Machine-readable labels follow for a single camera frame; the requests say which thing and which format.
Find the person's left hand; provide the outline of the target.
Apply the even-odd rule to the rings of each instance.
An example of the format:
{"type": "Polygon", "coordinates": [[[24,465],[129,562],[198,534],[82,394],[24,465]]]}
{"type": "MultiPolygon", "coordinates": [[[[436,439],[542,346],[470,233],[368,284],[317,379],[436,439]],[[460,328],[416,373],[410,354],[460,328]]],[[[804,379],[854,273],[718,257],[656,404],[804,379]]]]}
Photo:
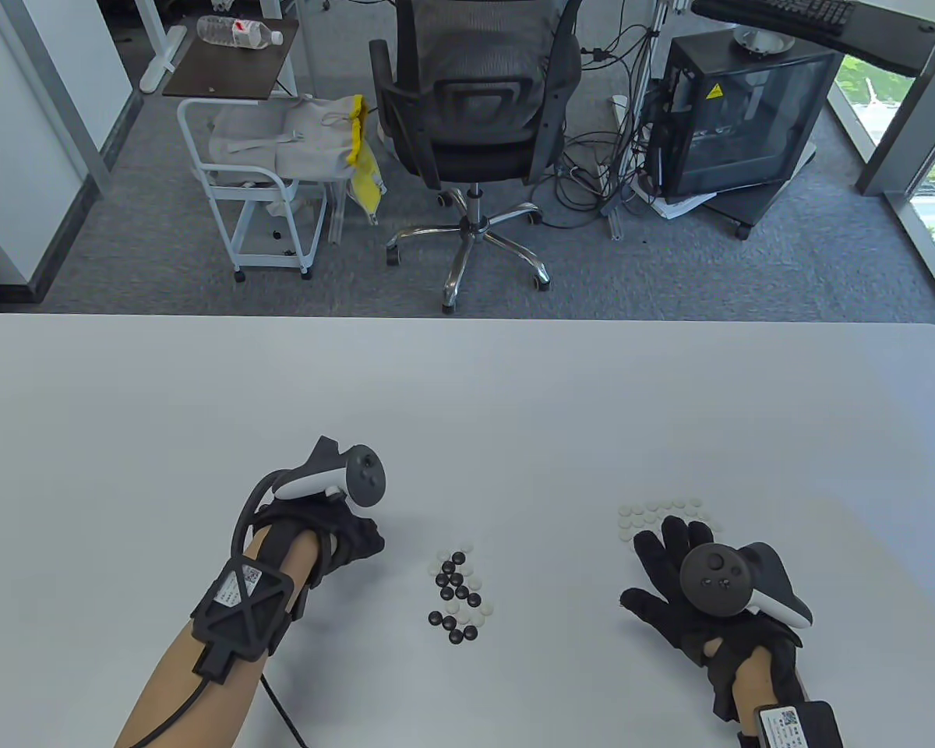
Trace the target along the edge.
{"type": "Polygon", "coordinates": [[[275,499],[257,510],[255,531],[265,530],[257,559],[265,566],[288,570],[288,558],[297,546],[313,546],[308,569],[288,571],[297,587],[318,587],[323,577],[357,560],[368,559],[385,548],[377,524],[353,513],[342,499],[275,499]]]}

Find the person's right hand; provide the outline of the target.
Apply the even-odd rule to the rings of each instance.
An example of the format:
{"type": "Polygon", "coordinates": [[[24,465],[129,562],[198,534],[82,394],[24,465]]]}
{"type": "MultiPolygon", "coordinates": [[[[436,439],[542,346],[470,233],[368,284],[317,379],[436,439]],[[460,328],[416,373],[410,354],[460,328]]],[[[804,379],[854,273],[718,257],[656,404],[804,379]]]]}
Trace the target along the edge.
{"type": "Polygon", "coordinates": [[[796,672],[796,649],[802,641],[763,613],[717,619],[691,605],[680,585],[681,564],[692,549],[713,541],[706,524],[672,516],[662,521],[660,535],[640,531],[633,549],[660,595],[628,588],[619,603],[707,671],[714,715],[738,724],[743,746],[757,746],[757,709],[806,702],[796,672]]]}

